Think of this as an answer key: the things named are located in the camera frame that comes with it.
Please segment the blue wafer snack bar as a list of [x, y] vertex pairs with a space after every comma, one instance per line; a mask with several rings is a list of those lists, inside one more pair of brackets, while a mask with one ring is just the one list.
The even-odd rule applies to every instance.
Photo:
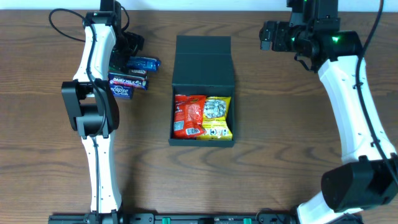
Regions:
[[161, 65], [157, 58], [150, 57], [130, 57], [127, 61], [127, 68], [156, 72]]

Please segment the dark green box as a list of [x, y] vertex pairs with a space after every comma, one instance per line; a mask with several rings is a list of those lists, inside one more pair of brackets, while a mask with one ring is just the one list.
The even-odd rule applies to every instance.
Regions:
[[230, 141], [174, 138], [175, 95], [226, 96], [231, 98], [226, 124], [235, 133], [235, 77], [230, 36], [178, 35], [176, 40], [172, 101], [170, 115], [170, 146], [233, 147]]

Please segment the red candy bag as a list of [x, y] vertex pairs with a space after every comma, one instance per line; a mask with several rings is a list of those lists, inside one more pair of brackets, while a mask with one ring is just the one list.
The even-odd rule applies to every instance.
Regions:
[[205, 133], [202, 127], [205, 101], [205, 95], [175, 95], [175, 139], [195, 139]]

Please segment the yellow Hacks candy bag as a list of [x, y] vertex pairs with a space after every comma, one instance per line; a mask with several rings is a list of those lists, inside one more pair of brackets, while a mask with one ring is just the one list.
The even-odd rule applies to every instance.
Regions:
[[230, 102], [231, 97], [209, 96], [206, 98], [202, 122], [204, 133], [197, 136], [198, 140], [232, 140], [233, 134], [226, 122]]

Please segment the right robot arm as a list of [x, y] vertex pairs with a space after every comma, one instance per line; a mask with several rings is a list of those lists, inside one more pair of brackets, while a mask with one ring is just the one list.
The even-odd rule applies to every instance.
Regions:
[[341, 30], [337, 0], [287, 0], [289, 21], [266, 21], [262, 50], [292, 52], [315, 72], [330, 99], [342, 165], [323, 174], [321, 190], [286, 223], [360, 223], [359, 213], [397, 195], [397, 152], [379, 119], [366, 76], [368, 42]]

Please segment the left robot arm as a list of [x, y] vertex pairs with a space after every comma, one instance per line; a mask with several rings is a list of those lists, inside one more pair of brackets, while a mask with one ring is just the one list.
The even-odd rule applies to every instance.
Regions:
[[81, 137], [88, 158], [91, 211], [83, 223], [120, 223], [121, 193], [116, 180], [114, 139], [119, 108], [108, 81], [114, 69], [127, 72], [127, 62], [142, 49], [144, 38], [122, 25], [125, 12], [115, 1], [101, 1], [99, 11], [82, 18], [85, 47], [73, 80], [63, 82], [62, 96], [71, 127]]

